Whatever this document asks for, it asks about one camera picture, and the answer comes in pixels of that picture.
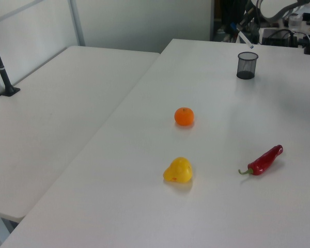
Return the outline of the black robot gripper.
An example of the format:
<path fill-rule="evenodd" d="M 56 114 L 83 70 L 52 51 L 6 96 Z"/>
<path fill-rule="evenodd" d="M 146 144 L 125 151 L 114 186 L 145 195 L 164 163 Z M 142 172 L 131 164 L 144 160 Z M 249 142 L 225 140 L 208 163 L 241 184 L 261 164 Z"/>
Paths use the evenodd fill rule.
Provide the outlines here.
<path fill-rule="evenodd" d="M 248 27 L 249 30 L 259 30 L 257 15 L 261 16 L 262 0 L 247 0 L 242 20 L 236 24 L 237 28 Z"/>

